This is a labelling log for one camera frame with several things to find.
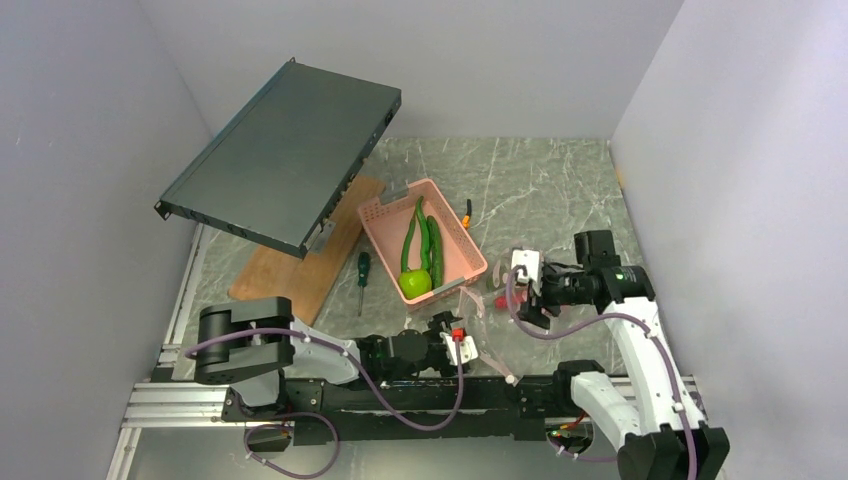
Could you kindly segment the green fake apple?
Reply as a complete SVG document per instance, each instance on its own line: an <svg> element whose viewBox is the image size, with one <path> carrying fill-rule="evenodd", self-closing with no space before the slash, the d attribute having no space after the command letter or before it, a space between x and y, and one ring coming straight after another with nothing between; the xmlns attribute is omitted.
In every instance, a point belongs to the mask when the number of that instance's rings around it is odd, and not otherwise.
<svg viewBox="0 0 848 480"><path fill-rule="evenodd" d="M425 269L403 271L397 284L406 300L414 300L433 289L432 279Z"/></svg>

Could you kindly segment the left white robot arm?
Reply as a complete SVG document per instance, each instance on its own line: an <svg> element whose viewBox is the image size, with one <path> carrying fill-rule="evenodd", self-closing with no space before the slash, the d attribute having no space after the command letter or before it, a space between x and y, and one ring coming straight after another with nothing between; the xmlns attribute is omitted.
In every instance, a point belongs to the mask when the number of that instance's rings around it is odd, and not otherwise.
<svg viewBox="0 0 848 480"><path fill-rule="evenodd" d="M272 420L287 406L287 367L343 387L411 379L429 369L457 375L479 351L473 337L453 325L456 320L443 312L424 332L339 339L297 318L289 299L269 297L204 308L197 343L184 355L195 363L196 382L226 384L258 417Z"/></svg>

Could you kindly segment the dark green rack server chassis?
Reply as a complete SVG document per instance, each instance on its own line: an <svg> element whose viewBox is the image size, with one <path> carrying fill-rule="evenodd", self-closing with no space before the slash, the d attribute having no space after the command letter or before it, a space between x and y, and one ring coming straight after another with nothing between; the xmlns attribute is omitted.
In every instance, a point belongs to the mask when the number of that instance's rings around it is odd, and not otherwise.
<svg viewBox="0 0 848 480"><path fill-rule="evenodd" d="M154 209L302 258L401 105L397 87L290 59Z"/></svg>

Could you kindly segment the green handled screwdriver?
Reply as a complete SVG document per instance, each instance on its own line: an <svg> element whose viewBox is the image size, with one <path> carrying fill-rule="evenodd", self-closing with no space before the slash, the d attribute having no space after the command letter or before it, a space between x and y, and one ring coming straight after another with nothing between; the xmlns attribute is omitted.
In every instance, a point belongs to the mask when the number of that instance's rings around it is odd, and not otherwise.
<svg viewBox="0 0 848 480"><path fill-rule="evenodd" d="M357 273L358 273L357 285L358 285L358 288L359 288L359 297L358 297L358 305L357 305L357 315L358 316L362 315L365 289L368 285L370 268L371 268L371 255L366 251L361 251L359 253L358 259L357 259Z"/></svg>

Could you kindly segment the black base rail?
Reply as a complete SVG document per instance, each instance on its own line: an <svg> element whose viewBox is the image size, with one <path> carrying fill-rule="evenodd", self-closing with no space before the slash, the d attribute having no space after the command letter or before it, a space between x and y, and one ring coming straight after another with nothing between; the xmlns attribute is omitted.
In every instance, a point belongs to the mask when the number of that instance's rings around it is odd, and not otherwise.
<svg viewBox="0 0 848 480"><path fill-rule="evenodd" d="M292 420L296 446L343 441L508 437L543 441L550 430L574 421L580 409L566 401L564 385L550 375L530 375L509 386L502 377L421 378L392 382L380 390L387 405L364 381L337 386L324 380L284 382L284 401L247 407L233 389L226 392L225 422Z"/></svg>

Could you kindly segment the thin green fake chili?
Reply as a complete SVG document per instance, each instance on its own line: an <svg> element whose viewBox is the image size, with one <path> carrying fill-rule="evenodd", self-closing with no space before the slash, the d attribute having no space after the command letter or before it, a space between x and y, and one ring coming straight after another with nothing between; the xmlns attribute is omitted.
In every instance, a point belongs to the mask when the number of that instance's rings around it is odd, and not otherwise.
<svg viewBox="0 0 848 480"><path fill-rule="evenodd" d="M409 268L409 251L411 247L412 240L416 231L416 215L412 214L409 220L409 225L407 228L407 232L404 238L404 242L402 245L401 256L400 256L400 268L401 272L407 272L410 270Z"/></svg>

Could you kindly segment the aluminium frame rail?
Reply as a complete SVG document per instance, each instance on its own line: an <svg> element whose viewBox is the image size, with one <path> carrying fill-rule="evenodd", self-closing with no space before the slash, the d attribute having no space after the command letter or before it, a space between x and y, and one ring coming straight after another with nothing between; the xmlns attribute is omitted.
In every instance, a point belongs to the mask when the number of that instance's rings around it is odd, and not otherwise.
<svg viewBox="0 0 848 480"><path fill-rule="evenodd" d="M196 227L175 306L154 368L157 373L167 374L176 365L212 237L209 227ZM146 428L218 426L224 396L223 387L207 387L192 382L174 382L169 379L155 382L149 378L136 384L122 418L106 477L129 477L141 434Z"/></svg>

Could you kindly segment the dark green fake cucumber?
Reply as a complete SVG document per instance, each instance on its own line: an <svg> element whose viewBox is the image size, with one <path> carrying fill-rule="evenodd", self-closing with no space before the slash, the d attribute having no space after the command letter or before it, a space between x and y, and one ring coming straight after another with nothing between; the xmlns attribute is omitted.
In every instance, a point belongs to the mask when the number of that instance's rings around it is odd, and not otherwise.
<svg viewBox="0 0 848 480"><path fill-rule="evenodd" d="M444 282L444 259L443 259L443 241L439 224L436 218L432 215L427 217L430 233L430 256L431 269L429 270L432 279L433 289L437 289Z"/></svg>

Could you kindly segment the brown wooden board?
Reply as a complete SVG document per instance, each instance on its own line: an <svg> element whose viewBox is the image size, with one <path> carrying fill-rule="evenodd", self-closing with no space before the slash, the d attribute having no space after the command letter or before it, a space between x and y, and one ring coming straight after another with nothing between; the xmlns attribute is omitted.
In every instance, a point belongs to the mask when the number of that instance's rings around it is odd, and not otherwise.
<svg viewBox="0 0 848 480"><path fill-rule="evenodd" d="M336 225L321 252L298 259L259 246L231 285L229 297L240 301L285 297L292 302L293 314L313 325L362 234L357 207L384 190L383 181L357 176L330 215Z"/></svg>

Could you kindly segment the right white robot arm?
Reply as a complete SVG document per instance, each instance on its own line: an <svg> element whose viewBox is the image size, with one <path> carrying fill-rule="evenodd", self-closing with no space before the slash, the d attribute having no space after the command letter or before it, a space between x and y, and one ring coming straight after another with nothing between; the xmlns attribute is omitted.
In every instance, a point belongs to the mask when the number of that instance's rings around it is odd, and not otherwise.
<svg viewBox="0 0 848 480"><path fill-rule="evenodd" d="M627 401L595 361L562 363L551 401L588 415L616 449L622 479L716 479L730 451L684 385L661 324L646 271L626 266L608 230L574 236L576 262L545 260L538 250L511 253L505 300L516 325L556 340L598 323L616 342L634 389Z"/></svg>

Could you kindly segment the pink perforated plastic basket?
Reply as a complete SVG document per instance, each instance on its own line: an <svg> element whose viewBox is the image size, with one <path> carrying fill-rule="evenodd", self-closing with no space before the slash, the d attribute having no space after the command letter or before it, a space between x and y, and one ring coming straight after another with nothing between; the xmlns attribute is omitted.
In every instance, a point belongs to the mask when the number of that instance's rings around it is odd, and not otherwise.
<svg viewBox="0 0 848 480"><path fill-rule="evenodd" d="M473 284L488 269L483 253L431 179L372 197L357 213L409 311Z"/></svg>

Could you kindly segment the black orange small tool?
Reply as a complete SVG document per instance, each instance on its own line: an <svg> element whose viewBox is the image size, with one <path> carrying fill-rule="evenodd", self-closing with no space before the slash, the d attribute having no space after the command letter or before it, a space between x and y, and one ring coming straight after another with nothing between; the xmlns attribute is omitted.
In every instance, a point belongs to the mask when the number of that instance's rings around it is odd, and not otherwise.
<svg viewBox="0 0 848 480"><path fill-rule="evenodd" d="M465 213L461 219L461 224L464 229L468 230L471 225L471 218L473 214L473 203L471 199L466 200Z"/></svg>

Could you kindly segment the clear zip top bag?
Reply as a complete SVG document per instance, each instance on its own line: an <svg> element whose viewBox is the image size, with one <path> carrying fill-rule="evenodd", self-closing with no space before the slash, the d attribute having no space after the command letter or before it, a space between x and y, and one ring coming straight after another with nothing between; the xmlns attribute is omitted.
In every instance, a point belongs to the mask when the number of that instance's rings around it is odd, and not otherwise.
<svg viewBox="0 0 848 480"><path fill-rule="evenodd" d="M478 351L473 373L498 375L509 386L516 386L536 370L534 362L545 346L516 325L506 306L505 286L512 254L523 248L522 242L514 241L498 253L479 283L460 289L456 309Z"/></svg>

